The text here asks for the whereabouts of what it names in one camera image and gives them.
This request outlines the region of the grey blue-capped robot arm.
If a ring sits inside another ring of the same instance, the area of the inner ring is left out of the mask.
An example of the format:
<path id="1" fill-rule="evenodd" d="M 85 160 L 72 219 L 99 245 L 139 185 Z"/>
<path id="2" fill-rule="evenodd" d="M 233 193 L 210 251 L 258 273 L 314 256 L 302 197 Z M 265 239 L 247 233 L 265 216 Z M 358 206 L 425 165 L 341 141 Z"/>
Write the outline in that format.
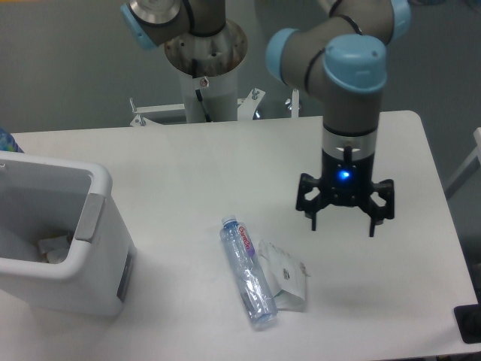
<path id="1" fill-rule="evenodd" d="M 127 1 L 126 25 L 145 49 L 163 47 L 187 82 L 183 102 L 190 123 L 236 120 L 237 87 L 225 76 L 247 54 L 242 29 L 223 1 Z M 336 1 L 328 19 L 302 32 L 281 29 L 268 42 L 269 73 L 324 105 L 322 172 L 302 174 L 296 209 L 311 220 L 329 205 L 357 207 L 380 225 L 395 215 L 392 180 L 372 172 L 386 46 L 410 26 L 406 1 Z"/>

